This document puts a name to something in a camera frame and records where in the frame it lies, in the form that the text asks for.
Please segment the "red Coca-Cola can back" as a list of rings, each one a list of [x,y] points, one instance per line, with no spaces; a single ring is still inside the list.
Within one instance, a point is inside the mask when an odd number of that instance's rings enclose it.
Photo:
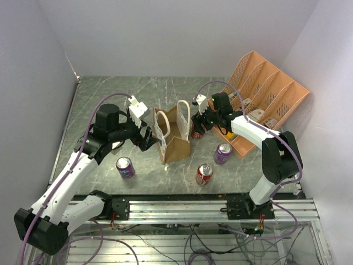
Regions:
[[[192,130],[191,130],[191,136],[192,136],[192,138],[199,140],[199,139],[203,138],[204,134],[197,132],[195,129],[195,125],[193,124]]]

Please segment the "red coca-cola can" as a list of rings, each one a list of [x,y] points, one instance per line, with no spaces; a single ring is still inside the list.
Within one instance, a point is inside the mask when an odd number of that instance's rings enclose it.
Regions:
[[[199,140],[199,139],[203,138],[204,134],[197,132],[195,129],[195,125],[193,124],[192,130],[191,130],[191,136],[192,136],[192,138]]]
[[[196,183],[199,185],[207,185],[213,176],[213,168],[210,164],[204,163],[198,166],[196,171]]]

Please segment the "brown canvas tote bag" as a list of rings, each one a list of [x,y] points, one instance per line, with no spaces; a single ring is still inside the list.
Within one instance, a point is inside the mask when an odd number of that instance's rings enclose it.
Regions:
[[[153,109],[153,132],[159,140],[161,163],[171,163],[190,156],[190,105],[179,100],[170,110]]]

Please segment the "red Coca-Cola can front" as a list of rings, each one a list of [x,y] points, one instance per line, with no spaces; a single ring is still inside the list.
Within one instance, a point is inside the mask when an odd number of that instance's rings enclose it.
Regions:
[[[213,168],[210,164],[204,163],[198,166],[196,171],[196,183],[199,185],[207,185],[213,176]]]

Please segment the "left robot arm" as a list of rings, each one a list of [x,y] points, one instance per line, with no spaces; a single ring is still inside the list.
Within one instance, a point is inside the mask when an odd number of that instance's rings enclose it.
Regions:
[[[149,113],[142,103],[132,103],[126,112],[114,104],[101,105],[88,132],[78,140],[66,166],[44,195],[30,209],[20,208],[14,216],[19,238],[54,255],[69,235],[91,218],[107,219],[113,211],[112,197],[94,190],[80,203],[69,203],[78,188],[113,149],[113,144],[130,140],[141,151],[158,139],[142,119]]]

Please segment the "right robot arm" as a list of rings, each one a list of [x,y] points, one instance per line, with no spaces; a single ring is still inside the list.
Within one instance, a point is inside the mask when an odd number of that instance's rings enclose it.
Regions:
[[[192,104],[198,112],[192,116],[194,129],[203,135],[213,127],[225,129],[241,136],[262,151],[263,175],[249,192],[250,201],[244,203],[244,214],[253,219],[263,211],[262,204],[267,203],[274,194],[287,183],[286,179],[302,175],[302,160],[293,133],[268,129],[251,120],[243,112],[235,112],[227,93],[212,96],[213,108],[205,96],[199,94]]]

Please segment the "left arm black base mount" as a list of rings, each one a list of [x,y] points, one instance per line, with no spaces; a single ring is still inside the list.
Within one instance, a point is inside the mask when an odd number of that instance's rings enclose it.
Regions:
[[[114,220],[118,221],[126,221],[129,219],[130,215],[130,202],[118,196],[113,196],[112,198],[112,206],[109,215],[107,216],[107,220]]]

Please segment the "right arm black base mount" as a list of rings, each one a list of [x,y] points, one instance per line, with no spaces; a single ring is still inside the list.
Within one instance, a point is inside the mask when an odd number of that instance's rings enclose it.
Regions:
[[[256,205],[250,199],[228,201],[226,206],[220,209],[226,213],[229,220],[255,220],[261,217],[265,220],[274,219],[274,209],[270,202]]]

